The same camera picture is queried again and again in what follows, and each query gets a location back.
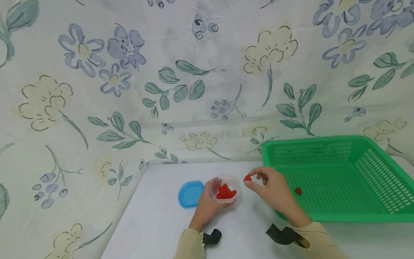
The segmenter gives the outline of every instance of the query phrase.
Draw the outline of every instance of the hand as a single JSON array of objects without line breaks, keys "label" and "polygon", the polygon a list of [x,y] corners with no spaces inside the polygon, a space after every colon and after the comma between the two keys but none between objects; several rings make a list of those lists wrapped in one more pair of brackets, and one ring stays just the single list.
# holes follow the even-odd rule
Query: hand
[{"label": "hand", "polygon": [[257,167],[248,175],[256,175],[256,179],[262,179],[264,186],[252,181],[245,181],[244,185],[257,193],[269,206],[282,213],[294,227],[304,227],[312,222],[296,203],[282,174],[271,167]]},{"label": "hand", "polygon": [[192,228],[201,232],[204,226],[210,222],[217,212],[221,209],[230,207],[234,205],[232,203],[217,203],[210,195],[210,185],[217,181],[217,177],[208,181],[204,187],[203,193],[201,193],[200,199],[198,200],[198,205],[195,210],[193,219],[190,222],[188,228]]}]

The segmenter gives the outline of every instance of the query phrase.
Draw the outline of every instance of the left hand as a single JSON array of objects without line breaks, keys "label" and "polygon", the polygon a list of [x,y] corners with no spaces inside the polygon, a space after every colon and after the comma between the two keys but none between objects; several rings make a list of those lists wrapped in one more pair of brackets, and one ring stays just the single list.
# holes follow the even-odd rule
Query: left hand
[{"label": "left hand", "polygon": [[217,212],[221,209],[228,208],[234,205],[232,203],[217,203],[210,195],[210,185],[217,181],[217,177],[208,181],[204,187],[203,193],[201,193],[198,205],[195,210],[193,219],[190,222],[188,228],[201,232],[204,226],[210,222]]}]

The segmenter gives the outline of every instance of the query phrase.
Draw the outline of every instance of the red pieces in container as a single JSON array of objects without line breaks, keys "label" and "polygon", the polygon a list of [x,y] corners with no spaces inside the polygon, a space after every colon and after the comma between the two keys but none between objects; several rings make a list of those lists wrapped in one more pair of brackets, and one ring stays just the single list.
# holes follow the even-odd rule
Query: red pieces in container
[{"label": "red pieces in container", "polygon": [[217,193],[217,199],[231,199],[236,195],[236,190],[230,190],[227,184],[223,184],[223,186],[219,186],[219,193]]},{"label": "red pieces in container", "polygon": [[295,192],[296,192],[297,194],[299,194],[299,195],[302,195],[302,189],[301,189],[300,187],[297,187],[297,188],[295,189]]},{"label": "red pieces in container", "polygon": [[243,181],[245,182],[245,181],[251,181],[251,180],[252,178],[250,177],[250,175],[246,175]]}]

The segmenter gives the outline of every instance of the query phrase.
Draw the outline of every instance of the black clip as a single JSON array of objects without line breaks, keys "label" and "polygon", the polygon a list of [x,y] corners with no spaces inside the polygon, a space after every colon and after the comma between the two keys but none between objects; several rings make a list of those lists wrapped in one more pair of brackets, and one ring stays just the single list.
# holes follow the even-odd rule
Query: black clip
[{"label": "black clip", "polygon": [[203,233],[203,245],[218,244],[221,239],[221,232],[218,229],[214,229],[209,235]]}]

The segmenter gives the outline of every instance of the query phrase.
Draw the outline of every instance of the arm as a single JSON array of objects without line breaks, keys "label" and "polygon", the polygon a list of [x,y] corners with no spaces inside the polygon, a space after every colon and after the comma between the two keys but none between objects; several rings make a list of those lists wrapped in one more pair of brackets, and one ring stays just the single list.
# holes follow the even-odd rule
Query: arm
[{"label": "arm", "polygon": [[257,193],[268,205],[282,213],[290,222],[289,228],[303,237],[298,250],[310,259],[347,259],[332,242],[322,225],[313,222],[296,203],[284,176],[271,167],[258,167],[248,173],[262,179],[263,185],[245,181],[244,184]]},{"label": "arm", "polygon": [[211,198],[209,189],[214,181],[217,181],[217,178],[213,178],[206,183],[194,212],[193,219],[188,228],[185,229],[181,235],[174,259],[203,259],[204,247],[202,230],[204,226],[214,218],[219,210],[234,204],[217,203]]}]

